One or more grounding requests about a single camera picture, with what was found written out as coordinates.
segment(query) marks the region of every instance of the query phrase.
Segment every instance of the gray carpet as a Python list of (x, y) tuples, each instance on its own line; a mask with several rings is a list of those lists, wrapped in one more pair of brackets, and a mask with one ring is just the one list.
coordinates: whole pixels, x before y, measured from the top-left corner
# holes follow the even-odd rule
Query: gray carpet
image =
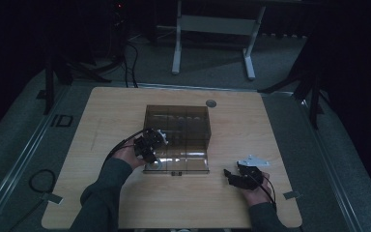
[[(147, 43), (142, 37), (131, 41), (138, 50), (135, 76), (140, 88), (163, 84), (252, 91), (282, 80), (304, 43), (295, 38), (259, 38), (253, 51), (257, 79), (249, 81), (245, 77), (240, 41), (214, 48), (213, 43), (185, 40), (178, 75), (171, 74), (174, 52), (171, 35), (161, 38), (158, 44)], [(134, 53), (134, 49), (127, 48), (129, 65), (134, 63)], [(113, 82), (102, 85), (124, 85), (123, 68), (103, 76)], [(56, 115), (72, 116), (73, 121), (68, 128), (47, 125), (39, 146), (0, 212), (0, 231), (8, 231), (39, 202), (41, 194), (28, 187), (33, 173), (43, 168), (59, 173), (90, 91), (100, 85), (85, 79), (76, 80), (72, 87), (56, 85), (62, 98), (57, 100), (52, 114), (43, 116), (44, 102), (36, 100), (43, 79), (41, 73), (29, 83), (0, 123), (0, 183), (42, 122), (52, 122)], [(281, 91), (292, 92), (296, 84)], [(318, 116), (320, 129), (314, 131), (306, 119), (306, 108), (292, 97), (274, 94), (263, 99), (293, 189), (301, 193), (298, 204), (303, 231), (371, 231), (371, 183), (334, 112), (322, 104), (325, 114)], [(338, 195), (335, 190), (337, 180), (349, 197), (345, 199), (352, 205), (357, 228), (350, 226), (355, 223), (352, 219), (350, 222), (348, 208), (344, 209), (341, 202), (344, 193)], [(39, 184), (49, 185), (49, 181), (43, 176)], [(15, 231), (47, 231), (41, 226), (44, 209), (42, 204)]]

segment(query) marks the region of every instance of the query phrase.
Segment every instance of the dark background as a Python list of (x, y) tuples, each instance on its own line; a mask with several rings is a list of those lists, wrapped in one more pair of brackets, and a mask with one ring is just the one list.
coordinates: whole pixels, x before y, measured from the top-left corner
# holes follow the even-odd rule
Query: dark background
[[(104, 51), (96, 44), (104, 39), (101, 35), (109, 29), (113, 12), (108, 1), (95, 2), (0, 0), (0, 120), (26, 83), (43, 70), (53, 46), (89, 63)], [(309, 37), (297, 63), (321, 71), (322, 87), (371, 177), (371, 1), (333, 2), (340, 8), (287, 10), (273, 5), (264, 15), (261, 32)], [(198, 4), (191, 1), (185, 11), (196, 11)], [(228, 12), (220, 6), (214, 9), (210, 14)], [(153, 41), (154, 26), (174, 25), (175, 12), (172, 0), (138, 0), (127, 7), (125, 16)], [(253, 10), (238, 12), (250, 17)]]

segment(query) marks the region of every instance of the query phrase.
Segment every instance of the sleeve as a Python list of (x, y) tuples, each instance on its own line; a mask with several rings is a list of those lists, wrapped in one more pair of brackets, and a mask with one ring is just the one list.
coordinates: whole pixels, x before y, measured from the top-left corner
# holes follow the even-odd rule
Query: sleeve
[(69, 231), (117, 231), (120, 191), (131, 172), (125, 161), (109, 159), (99, 178), (83, 191), (80, 197), (82, 209)]
[(289, 231), (279, 220), (271, 203), (261, 203), (249, 207), (249, 218), (252, 230), (255, 232)]

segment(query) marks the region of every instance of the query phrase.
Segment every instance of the person's right arm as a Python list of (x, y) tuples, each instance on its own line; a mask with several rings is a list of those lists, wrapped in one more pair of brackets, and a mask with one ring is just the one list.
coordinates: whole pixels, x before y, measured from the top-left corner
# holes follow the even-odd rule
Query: person's right arm
[[(270, 192), (268, 179), (270, 174), (263, 173), (264, 182), (263, 188)], [(286, 232), (289, 231), (285, 225), (281, 223), (273, 208), (268, 195), (261, 189), (255, 190), (242, 189), (243, 196), (249, 206), (249, 218), (251, 220), (252, 230), (255, 232)]]

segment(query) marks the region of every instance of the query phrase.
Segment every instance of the wooden table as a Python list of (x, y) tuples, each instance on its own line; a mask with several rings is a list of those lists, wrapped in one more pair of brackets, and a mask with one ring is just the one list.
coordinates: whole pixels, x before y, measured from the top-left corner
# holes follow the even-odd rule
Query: wooden table
[(236, 161), (254, 155), (271, 165), (278, 216), (288, 227), (299, 227), (301, 216), (291, 191), (261, 96), (253, 92), (128, 89), (98, 87), (91, 94), (53, 193), (61, 205), (48, 204), (45, 228), (69, 228), (78, 214), (82, 191), (94, 183), (108, 152), (143, 128), (147, 104), (206, 105), (212, 136), (209, 174), (171, 176), (143, 174), (137, 168), (120, 198), (120, 228), (249, 228), (247, 206), (237, 188), (229, 186), (226, 168), (237, 173)]

